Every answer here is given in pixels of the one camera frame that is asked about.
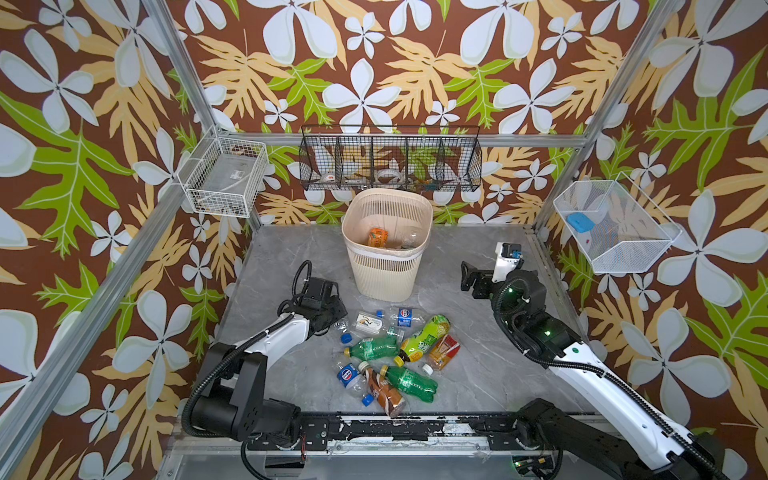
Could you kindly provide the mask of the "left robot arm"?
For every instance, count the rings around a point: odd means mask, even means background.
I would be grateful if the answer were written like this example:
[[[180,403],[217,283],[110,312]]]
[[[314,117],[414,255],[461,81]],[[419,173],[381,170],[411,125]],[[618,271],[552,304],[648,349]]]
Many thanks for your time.
[[[281,447],[294,445],[301,436],[301,409],[265,397],[268,370],[346,315],[338,284],[315,277],[312,262],[303,261],[272,324],[235,344],[211,345],[181,411],[182,430],[197,438],[263,438]]]

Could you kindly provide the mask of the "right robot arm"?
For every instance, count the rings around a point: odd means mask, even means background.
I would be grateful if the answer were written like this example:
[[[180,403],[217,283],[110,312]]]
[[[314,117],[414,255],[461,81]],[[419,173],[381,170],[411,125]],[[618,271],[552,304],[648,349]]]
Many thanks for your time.
[[[518,438],[572,453],[614,479],[722,479],[725,452],[711,434],[695,435],[612,373],[579,335],[546,312],[536,272],[461,264],[461,284],[491,303],[504,336],[528,360],[550,370],[584,397],[617,431],[610,436],[535,399],[516,413]]]

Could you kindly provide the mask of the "clear bottle blue cap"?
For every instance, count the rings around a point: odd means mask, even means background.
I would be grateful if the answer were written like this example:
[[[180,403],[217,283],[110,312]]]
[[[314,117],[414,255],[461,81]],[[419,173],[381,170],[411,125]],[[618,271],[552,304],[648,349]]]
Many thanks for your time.
[[[334,327],[338,332],[339,340],[342,345],[350,345],[353,342],[354,336],[352,328],[346,320],[336,322]]]

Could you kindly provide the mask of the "orange red label bottle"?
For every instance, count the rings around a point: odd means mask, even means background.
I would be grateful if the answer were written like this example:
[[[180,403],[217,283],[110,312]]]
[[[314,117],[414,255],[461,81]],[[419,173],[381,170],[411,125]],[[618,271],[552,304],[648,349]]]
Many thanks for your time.
[[[433,370],[443,370],[458,354],[461,343],[451,335],[442,337],[431,349],[427,364]]]

